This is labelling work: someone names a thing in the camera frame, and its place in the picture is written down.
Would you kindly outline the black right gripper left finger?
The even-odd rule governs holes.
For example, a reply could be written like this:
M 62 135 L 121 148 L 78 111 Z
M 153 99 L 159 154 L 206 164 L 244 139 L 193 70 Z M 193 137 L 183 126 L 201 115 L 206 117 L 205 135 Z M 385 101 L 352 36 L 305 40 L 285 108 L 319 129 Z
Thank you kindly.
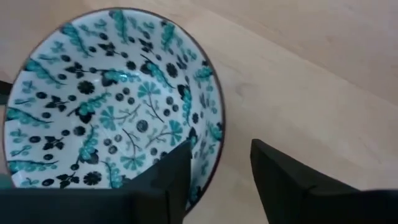
M 182 224 L 191 142 L 119 189 L 0 190 L 0 224 Z

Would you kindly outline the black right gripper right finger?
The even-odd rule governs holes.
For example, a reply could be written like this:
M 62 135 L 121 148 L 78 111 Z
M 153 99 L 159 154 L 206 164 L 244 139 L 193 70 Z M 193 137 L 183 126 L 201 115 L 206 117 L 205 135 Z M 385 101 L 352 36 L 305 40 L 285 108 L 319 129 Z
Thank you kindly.
M 356 189 L 260 139 L 250 159 L 269 224 L 398 224 L 398 189 Z

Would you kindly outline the teal floral patterned bowl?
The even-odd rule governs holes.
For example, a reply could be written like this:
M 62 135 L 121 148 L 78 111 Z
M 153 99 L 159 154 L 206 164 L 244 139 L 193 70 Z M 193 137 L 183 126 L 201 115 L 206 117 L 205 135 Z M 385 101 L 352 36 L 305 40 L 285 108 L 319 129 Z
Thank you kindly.
M 220 161 L 216 70 L 187 31 L 156 13 L 112 7 L 62 24 L 7 88 L 2 144 L 15 187 L 117 189 L 188 140 L 192 210 Z

